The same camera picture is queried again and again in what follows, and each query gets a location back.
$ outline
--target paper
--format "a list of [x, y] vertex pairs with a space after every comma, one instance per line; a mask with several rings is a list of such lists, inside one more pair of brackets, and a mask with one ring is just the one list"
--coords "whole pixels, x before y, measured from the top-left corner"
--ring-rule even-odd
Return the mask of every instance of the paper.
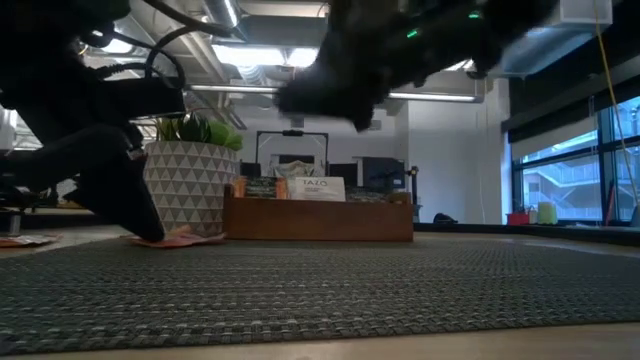
[[0, 237], [0, 248], [42, 246], [58, 241], [61, 235], [21, 235], [16, 237]]
[[291, 191], [294, 200], [346, 201], [341, 177], [298, 177]]

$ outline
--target white geometric planter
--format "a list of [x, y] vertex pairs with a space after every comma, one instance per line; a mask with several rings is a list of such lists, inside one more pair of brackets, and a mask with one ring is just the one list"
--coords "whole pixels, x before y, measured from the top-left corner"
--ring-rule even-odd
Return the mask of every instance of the white geometric planter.
[[236, 152], [192, 142], [147, 144], [144, 179], [165, 231], [189, 225], [199, 235], [222, 232], [224, 185], [236, 178]]

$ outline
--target gray woven mat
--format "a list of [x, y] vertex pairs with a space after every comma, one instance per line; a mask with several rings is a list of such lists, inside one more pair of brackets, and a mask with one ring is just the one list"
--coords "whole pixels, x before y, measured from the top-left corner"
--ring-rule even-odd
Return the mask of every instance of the gray woven mat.
[[640, 259], [477, 240], [111, 240], [0, 274], [1, 355], [640, 321]]

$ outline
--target ceiling light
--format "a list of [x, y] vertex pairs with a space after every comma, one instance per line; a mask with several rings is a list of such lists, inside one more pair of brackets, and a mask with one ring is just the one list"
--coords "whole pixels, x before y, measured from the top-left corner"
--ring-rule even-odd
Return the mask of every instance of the ceiling light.
[[[218, 91], [224, 93], [245, 93], [245, 94], [274, 94], [278, 91], [276, 87], [269, 86], [244, 86], [244, 85], [191, 85], [193, 91]], [[453, 101], [453, 102], [474, 102], [479, 100], [475, 96], [447, 95], [447, 94], [425, 94], [392, 92], [390, 99], [398, 100], [418, 100], [418, 101]]]
[[421, 93], [391, 93], [390, 99], [397, 100], [422, 100], [422, 101], [452, 101], [452, 102], [474, 102], [475, 96], [445, 95], [445, 94], [421, 94]]
[[126, 54], [131, 50], [133, 50], [133, 45], [127, 44], [126, 42], [118, 39], [111, 40], [109, 45], [102, 48], [102, 51], [110, 54]]
[[284, 65], [282, 52], [274, 48], [213, 45], [221, 63], [235, 66]]
[[318, 49], [300, 48], [291, 52], [287, 65], [294, 67], [307, 67], [316, 61]]
[[473, 60], [460, 61], [459, 63], [444, 69], [444, 71], [458, 71], [460, 69], [469, 70], [473, 67]]

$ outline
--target wooden box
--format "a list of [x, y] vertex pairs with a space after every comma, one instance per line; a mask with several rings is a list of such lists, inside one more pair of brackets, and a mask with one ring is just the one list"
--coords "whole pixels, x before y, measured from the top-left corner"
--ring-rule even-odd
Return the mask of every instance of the wooden box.
[[225, 191], [223, 228], [237, 240], [413, 241], [411, 204], [236, 198]]

